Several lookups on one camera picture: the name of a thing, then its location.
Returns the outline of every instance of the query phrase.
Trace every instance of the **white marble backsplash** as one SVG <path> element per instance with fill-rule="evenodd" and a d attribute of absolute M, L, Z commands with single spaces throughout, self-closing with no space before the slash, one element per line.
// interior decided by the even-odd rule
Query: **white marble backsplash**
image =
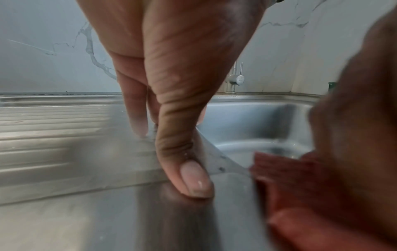
<path fill-rule="evenodd" d="M 323 94 L 395 0 L 285 0 L 239 57 L 238 92 Z M 112 61 L 74 0 L 0 0 L 0 93 L 119 92 Z"/>

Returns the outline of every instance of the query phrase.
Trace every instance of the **green object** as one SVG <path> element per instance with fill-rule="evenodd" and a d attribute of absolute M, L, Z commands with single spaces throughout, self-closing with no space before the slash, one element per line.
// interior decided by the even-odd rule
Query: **green object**
<path fill-rule="evenodd" d="M 328 83 L 328 90 L 330 91 L 331 89 L 334 89 L 336 86 L 336 82 L 329 82 Z"/>

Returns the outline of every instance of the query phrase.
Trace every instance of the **red cleaning rag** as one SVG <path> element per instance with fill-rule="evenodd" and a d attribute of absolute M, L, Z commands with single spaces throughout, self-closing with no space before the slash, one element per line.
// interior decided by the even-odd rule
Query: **red cleaning rag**
<path fill-rule="evenodd" d="M 316 157 L 256 153 L 251 173 L 266 199 L 268 223 L 301 251 L 391 251 L 338 177 Z"/>

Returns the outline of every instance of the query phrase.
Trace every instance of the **stainless steel sink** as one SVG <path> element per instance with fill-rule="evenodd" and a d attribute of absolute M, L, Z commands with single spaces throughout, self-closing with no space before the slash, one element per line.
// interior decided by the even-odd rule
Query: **stainless steel sink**
<path fill-rule="evenodd" d="M 294 95 L 216 96 L 198 129 L 242 167 L 252 165 L 255 151 L 298 158 L 313 148 L 307 114 L 316 100 Z"/>
<path fill-rule="evenodd" d="M 198 126 L 215 199 L 167 181 L 155 129 L 137 139 L 120 95 L 0 96 L 0 250 L 274 251 L 249 172 L 254 151 L 312 149 L 317 97 L 216 96 Z"/>

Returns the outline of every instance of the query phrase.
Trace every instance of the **chrome faucet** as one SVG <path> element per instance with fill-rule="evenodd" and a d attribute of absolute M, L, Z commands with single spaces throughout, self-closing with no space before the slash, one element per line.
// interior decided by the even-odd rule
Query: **chrome faucet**
<path fill-rule="evenodd" d="M 233 68 L 230 70 L 229 76 L 227 76 L 226 82 L 226 93 L 236 93 L 236 85 L 244 84 L 243 63 L 240 63 L 240 73 L 237 74 L 237 61 L 234 62 Z"/>

